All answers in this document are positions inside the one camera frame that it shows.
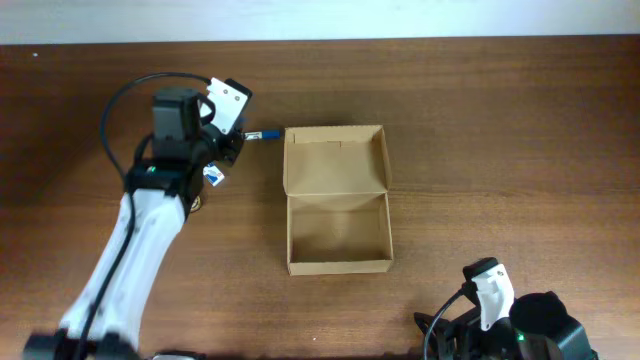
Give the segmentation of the brown cardboard box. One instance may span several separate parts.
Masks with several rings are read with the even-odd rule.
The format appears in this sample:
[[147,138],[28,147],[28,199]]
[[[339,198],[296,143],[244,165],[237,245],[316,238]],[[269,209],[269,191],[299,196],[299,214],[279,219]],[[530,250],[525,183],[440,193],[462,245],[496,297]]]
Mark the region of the brown cardboard box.
[[289,274],[388,271],[394,260],[391,182],[381,125],[286,129],[283,188]]

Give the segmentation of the blue whiteboard marker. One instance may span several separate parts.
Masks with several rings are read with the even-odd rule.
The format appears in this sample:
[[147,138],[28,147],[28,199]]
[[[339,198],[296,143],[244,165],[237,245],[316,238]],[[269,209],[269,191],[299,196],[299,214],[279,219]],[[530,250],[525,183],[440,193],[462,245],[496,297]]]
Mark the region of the blue whiteboard marker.
[[279,130],[263,130],[255,132],[246,132],[244,139],[246,141],[254,140],[277,140],[281,137]]

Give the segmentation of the black yellow correction tape dispenser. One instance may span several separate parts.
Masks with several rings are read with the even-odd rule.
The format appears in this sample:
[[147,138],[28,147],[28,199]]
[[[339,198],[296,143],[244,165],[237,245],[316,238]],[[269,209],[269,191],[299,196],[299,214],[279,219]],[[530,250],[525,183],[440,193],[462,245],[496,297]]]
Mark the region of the black yellow correction tape dispenser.
[[190,212],[191,213],[197,212],[201,209],[201,207],[202,207],[202,200],[200,197],[196,197],[191,205]]

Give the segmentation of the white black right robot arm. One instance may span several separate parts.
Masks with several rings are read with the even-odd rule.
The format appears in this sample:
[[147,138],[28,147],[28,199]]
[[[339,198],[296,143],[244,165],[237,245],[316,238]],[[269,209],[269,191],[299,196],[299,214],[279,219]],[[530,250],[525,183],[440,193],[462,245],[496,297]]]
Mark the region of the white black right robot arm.
[[515,295],[505,266],[485,257],[434,315],[416,312],[423,359],[598,360],[583,325],[552,291]]

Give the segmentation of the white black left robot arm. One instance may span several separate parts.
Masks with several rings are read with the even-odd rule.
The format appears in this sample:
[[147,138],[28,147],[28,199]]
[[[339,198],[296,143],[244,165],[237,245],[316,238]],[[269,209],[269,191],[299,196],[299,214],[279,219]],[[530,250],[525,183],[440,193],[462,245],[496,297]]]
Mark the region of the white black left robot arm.
[[30,335],[25,359],[136,359],[142,315],[157,272],[189,217],[213,162],[233,165],[253,93],[228,78],[206,90],[168,87],[152,100],[153,130],[129,170],[110,239],[81,294],[52,334]]

